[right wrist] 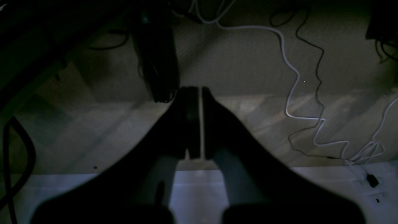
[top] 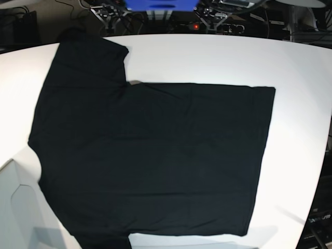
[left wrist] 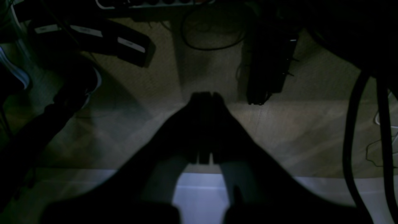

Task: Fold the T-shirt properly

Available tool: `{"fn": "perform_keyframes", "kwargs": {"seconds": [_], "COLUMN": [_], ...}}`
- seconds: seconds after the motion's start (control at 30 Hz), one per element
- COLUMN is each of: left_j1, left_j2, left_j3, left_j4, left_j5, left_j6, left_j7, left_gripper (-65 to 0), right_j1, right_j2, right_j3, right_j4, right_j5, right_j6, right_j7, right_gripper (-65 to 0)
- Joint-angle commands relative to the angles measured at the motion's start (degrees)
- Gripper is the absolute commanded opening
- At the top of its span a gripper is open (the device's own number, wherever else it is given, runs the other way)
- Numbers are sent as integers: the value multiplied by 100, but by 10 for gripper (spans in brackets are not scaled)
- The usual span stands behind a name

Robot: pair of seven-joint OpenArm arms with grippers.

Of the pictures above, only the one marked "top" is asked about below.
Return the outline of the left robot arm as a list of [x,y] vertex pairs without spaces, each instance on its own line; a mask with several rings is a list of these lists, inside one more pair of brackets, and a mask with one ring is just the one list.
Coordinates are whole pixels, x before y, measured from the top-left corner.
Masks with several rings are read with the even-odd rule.
[[232,14],[244,13],[250,5],[250,3],[240,3],[240,1],[201,1],[193,11],[200,23],[205,26],[204,32],[216,34]]

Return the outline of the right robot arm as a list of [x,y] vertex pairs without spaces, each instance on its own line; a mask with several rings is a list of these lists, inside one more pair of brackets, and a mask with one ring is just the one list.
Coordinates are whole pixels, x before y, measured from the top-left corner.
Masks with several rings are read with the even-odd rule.
[[114,34],[117,24],[131,11],[124,1],[98,1],[90,11],[102,22],[107,34]]

